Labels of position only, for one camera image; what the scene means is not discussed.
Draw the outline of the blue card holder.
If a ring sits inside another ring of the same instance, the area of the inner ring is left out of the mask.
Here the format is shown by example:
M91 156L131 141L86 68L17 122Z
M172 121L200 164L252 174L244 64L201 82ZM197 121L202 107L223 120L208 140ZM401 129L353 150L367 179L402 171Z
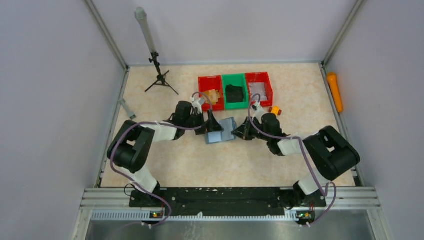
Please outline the blue card holder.
M219 120L218 123L222 126L223 131L214 131L206 134L205 143L207 145L233 141L236 136L232 134L237 128L237 123L234 117Z

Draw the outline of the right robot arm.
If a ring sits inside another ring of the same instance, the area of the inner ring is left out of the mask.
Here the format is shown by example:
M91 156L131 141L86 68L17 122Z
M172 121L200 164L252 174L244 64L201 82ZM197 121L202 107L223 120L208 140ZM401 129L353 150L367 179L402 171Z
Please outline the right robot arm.
M310 135L288 135L272 113L264 114L261 120L247 117L232 134L245 141L263 140L270 152L280 157L299 154L311 158L306 164L309 173L293 186L298 200L322 192L361 161L359 153L334 127L325 126Z

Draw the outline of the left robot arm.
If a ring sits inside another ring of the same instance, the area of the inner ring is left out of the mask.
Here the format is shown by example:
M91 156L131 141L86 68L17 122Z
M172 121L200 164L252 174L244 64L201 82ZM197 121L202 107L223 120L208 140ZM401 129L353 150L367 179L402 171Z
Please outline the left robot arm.
M125 177L135 189L153 194L159 182L153 177L146 162L153 143L176 141L186 131L195 131L196 135L223 132L224 128L207 111L207 118L201 106L188 101L179 101L170 118L160 122L125 121L107 150L111 169Z

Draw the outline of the black cards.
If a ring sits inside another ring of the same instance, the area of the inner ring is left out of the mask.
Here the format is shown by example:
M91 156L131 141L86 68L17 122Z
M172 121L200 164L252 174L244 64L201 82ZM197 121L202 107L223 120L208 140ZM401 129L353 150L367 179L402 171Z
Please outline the black cards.
M225 87L227 103L242 103L245 100L244 89L241 86L229 84Z

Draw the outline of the silver cards in bin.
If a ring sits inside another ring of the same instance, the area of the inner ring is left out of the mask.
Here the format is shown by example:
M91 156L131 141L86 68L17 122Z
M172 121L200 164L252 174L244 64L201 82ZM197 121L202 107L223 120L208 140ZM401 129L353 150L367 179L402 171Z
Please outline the silver cards in bin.
M248 87L251 95L259 94L262 101L268 100L264 82L249 82Z

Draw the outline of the yellow toy block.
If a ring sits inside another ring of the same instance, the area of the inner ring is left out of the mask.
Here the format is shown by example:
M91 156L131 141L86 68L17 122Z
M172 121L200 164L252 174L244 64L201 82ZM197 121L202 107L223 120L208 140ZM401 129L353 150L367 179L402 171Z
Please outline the yellow toy block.
M280 116L282 114L282 110L278 106L271 106L268 109L268 112L274 114L275 116Z

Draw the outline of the left red bin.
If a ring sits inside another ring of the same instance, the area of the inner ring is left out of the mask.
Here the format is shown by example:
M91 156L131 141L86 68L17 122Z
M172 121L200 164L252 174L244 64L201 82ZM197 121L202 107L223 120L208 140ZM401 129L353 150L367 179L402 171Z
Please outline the left red bin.
M222 76L214 75L214 76L200 76L198 77L198 91L204 93L208 90L218 90L221 94L221 99L218 103L212 105L213 111L223 111L225 109L224 104L224 91L222 84Z

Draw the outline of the red bin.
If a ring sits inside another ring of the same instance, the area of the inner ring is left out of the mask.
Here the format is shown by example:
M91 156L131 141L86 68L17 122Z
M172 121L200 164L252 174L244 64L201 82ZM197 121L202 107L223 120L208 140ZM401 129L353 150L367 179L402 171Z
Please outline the red bin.
M259 94L262 107L271 107L274 102L274 91L268 72L245 73L249 97Z
M218 103L212 105L213 111L223 111L225 109L224 104L224 91L222 84L222 76L214 75L214 76L200 76L198 77L198 91L204 93L208 90L218 90L221 94L221 99Z

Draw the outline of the right red bin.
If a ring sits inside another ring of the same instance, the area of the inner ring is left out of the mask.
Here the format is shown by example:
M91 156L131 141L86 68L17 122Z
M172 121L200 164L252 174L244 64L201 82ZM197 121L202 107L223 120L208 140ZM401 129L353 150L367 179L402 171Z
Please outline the right red bin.
M274 102L274 91L268 72L245 73L249 97L259 94L262 107L271 107Z

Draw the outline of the green bin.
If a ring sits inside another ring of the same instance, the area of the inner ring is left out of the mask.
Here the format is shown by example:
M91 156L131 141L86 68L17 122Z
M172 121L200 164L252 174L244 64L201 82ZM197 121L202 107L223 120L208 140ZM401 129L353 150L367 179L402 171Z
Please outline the green bin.
M223 74L221 77L225 110L246 109L249 92L245 74Z

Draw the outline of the grey small tool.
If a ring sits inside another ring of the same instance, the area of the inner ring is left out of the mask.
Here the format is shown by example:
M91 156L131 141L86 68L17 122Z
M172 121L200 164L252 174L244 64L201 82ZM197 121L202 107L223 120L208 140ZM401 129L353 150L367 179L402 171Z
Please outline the grey small tool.
M128 118L130 120L134 120L137 117L136 114L129 108L125 99L121 98L121 99L118 100L118 102L124 108L124 110L127 113Z

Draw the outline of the orange flashlight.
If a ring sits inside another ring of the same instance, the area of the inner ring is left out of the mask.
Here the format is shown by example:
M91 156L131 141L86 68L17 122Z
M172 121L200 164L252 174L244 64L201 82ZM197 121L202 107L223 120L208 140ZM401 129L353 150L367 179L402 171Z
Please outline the orange flashlight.
M338 86L338 78L334 72L329 72L326 76L327 83L329 85L333 101L335 104L336 111L338 113L342 113L344 110L342 98Z

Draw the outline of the black tripod with grey tube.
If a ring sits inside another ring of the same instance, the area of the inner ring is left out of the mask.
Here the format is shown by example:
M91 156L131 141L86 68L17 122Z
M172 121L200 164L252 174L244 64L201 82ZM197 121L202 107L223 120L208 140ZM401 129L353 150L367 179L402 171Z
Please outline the black tripod with grey tube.
M157 71L156 81L152 83L145 92L149 91L153 86L162 86L170 88L174 93L179 95L179 93L166 81L166 76L170 72L169 70L165 73L161 71L161 64L158 61L159 53L157 51L156 45L154 43L153 35L148 23L148 15L143 7L137 7L134 10L134 17L137 20L144 39L146 41L147 47L150 52L150 58L148 59L150 63L154 64L154 67Z

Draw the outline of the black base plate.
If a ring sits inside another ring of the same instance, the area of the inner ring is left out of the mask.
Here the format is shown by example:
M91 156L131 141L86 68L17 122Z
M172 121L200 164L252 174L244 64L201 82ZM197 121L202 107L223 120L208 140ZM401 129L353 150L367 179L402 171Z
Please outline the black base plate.
M169 187L153 192L138 190L130 195L131 208L159 208L173 217L262 217L282 216L294 208L326 207L321 193L305 196L299 190L281 187Z

